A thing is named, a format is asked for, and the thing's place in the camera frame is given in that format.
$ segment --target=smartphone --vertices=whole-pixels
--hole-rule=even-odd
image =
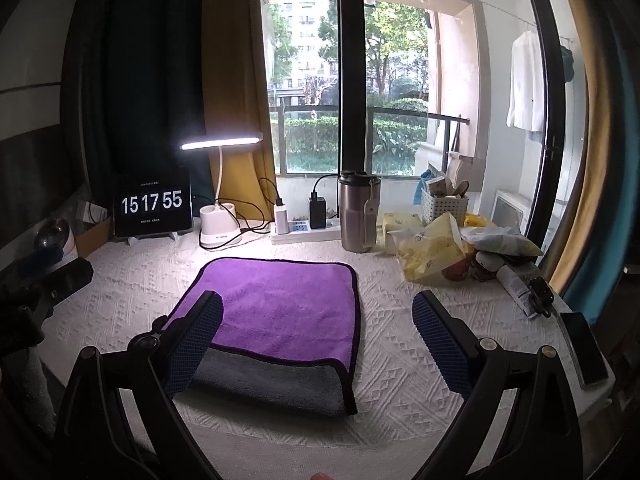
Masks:
[[[607,366],[587,320],[580,312],[563,312],[559,316],[562,332],[578,372],[580,387],[585,389],[606,381],[609,376]]]

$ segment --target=table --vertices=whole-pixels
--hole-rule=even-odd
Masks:
[[[354,376],[358,414],[339,420],[313,418],[186,391],[177,408],[203,452],[225,478],[307,480],[325,471],[336,480],[411,478],[430,455],[462,405],[449,391],[415,329],[411,304],[426,287],[402,278],[398,261],[378,248],[366,254],[344,251],[340,241],[272,246],[268,236],[245,234],[221,251],[198,246],[198,231],[140,240],[133,246],[110,242],[89,260],[94,280],[56,307],[46,320],[40,345],[44,364],[66,384],[78,352],[95,345],[124,350],[136,334],[168,314],[208,261],[222,256],[343,262],[358,274],[362,342]],[[585,391],[558,322],[527,320],[497,282],[444,282],[432,287],[442,304],[477,336],[508,350],[558,350],[582,422],[607,399],[605,384]],[[556,309],[567,310],[556,298]],[[132,396],[123,393],[134,435],[148,442]],[[487,464],[506,424],[514,391],[505,392],[494,425],[474,468]]]

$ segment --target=blue cloth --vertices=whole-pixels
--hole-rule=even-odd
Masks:
[[[422,201],[422,187],[427,180],[431,180],[433,177],[434,174],[431,173],[431,170],[427,170],[421,174],[420,182],[418,182],[418,186],[415,188],[414,205],[420,205],[420,202]]]
[[[612,67],[618,79],[614,79],[613,85],[616,109],[612,111],[615,124],[610,143],[611,162],[589,246],[563,297],[567,305],[583,313],[590,324],[600,317],[620,278],[634,228],[640,179],[640,118],[636,96],[628,61],[615,33],[614,40],[615,52],[609,59],[617,59],[619,63]]]

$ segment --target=clock digit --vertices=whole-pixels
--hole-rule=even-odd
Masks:
[[[180,207],[182,205],[181,191],[174,191],[174,207]]]

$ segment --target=balcony railing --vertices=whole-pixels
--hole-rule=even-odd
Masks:
[[[278,176],[337,171],[337,106],[279,106],[270,113]],[[395,178],[414,176],[420,143],[442,150],[440,169],[446,172],[449,152],[459,149],[460,125],[469,124],[461,117],[383,107],[367,107],[366,120],[365,170]]]

